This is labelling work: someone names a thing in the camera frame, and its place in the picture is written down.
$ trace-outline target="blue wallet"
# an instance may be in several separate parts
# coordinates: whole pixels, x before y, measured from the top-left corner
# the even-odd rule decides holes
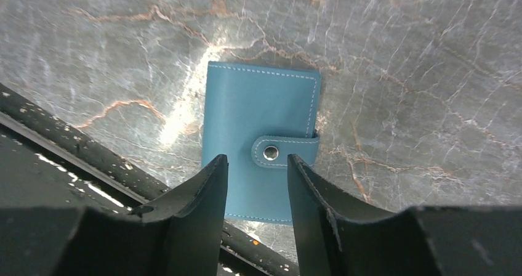
[[[202,165],[228,157],[226,217],[292,224],[287,156],[315,162],[320,89],[317,71],[209,62]]]

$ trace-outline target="silver snap button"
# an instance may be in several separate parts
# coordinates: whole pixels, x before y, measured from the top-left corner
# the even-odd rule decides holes
[[[263,151],[263,156],[265,156],[265,159],[268,161],[276,160],[279,156],[279,150],[273,145],[269,145]]]

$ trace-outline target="gray marble countertop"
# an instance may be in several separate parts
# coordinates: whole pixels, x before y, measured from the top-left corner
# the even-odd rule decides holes
[[[172,187],[219,60],[320,70],[315,168],[362,200],[522,202],[520,0],[0,0],[0,21],[0,82]],[[290,227],[233,223],[296,260]]]

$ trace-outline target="blue leather passport cover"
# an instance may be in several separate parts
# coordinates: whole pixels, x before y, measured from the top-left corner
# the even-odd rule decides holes
[[[320,87],[317,71],[209,62],[202,165],[228,157],[226,217],[292,223],[287,156],[315,162]],[[263,156],[269,145],[279,150],[272,161]]]

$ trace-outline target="leather wallet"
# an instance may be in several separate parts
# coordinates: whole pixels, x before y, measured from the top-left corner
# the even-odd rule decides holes
[[[313,165],[317,71],[209,62],[202,165],[228,157],[225,217],[292,224],[287,156]]]

